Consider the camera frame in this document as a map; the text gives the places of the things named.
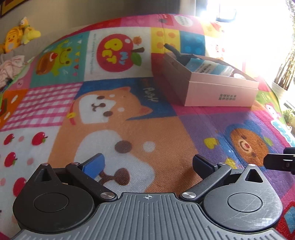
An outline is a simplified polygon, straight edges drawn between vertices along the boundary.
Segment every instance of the apple stem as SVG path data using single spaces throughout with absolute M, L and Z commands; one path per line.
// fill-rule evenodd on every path
M 143 53 L 145 51 L 145 48 L 137 48 L 131 50 L 132 53 Z

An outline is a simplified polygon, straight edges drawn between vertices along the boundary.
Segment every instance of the white flower pot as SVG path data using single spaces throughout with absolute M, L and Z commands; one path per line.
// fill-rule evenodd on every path
M 283 105 L 286 102 L 286 100 L 287 100 L 287 97 L 288 97 L 289 92 L 287 90 L 281 88 L 275 82 L 272 82 L 271 83 L 271 88 L 274 91 L 274 93 L 276 94 L 276 96 L 277 96 L 277 98 L 279 100 L 279 103 L 281 105 Z

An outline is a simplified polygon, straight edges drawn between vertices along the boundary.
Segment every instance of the yellow heart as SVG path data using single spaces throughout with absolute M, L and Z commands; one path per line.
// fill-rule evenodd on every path
M 218 145 L 219 142 L 216 138 L 214 137 L 209 137 L 204 139 L 204 144 L 207 146 L 209 149 L 214 149 L 215 145 Z
M 67 114 L 67 118 L 73 118 L 73 117 L 76 117 L 76 113 Z
M 236 163 L 235 163 L 231 158 L 227 158 L 227 159 L 225 160 L 225 163 L 226 163 L 227 165 L 229 165 L 231 168 L 233 168 L 233 169 L 237 169 L 237 167 L 236 167 Z

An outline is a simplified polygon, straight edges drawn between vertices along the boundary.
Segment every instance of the triangular cutout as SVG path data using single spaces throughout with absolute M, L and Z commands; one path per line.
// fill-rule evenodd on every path
M 260 182 L 260 183 L 263 182 L 259 173 L 255 169 L 250 169 L 245 180 L 248 182 Z
M 38 173 L 37 177 L 35 178 L 35 182 L 46 182 L 50 180 L 51 180 L 51 177 L 47 169 L 41 169 L 41 171 Z

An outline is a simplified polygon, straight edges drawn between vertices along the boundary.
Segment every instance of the potted plant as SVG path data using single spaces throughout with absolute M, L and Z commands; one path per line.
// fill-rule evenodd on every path
M 293 43 L 292 48 L 285 59 L 285 62 L 280 66 L 275 80 L 272 82 L 272 90 L 275 92 L 278 100 L 284 104 L 287 98 L 287 90 L 290 84 L 295 83 L 295 4 L 292 0 L 286 0 L 290 11 L 290 17 L 293 23 Z
M 285 122 L 287 124 L 287 128 L 291 131 L 292 130 L 292 125 L 294 125 L 295 121 L 295 115 L 294 115 L 294 110 L 293 109 L 286 109 L 282 112 L 283 117 L 285 119 Z

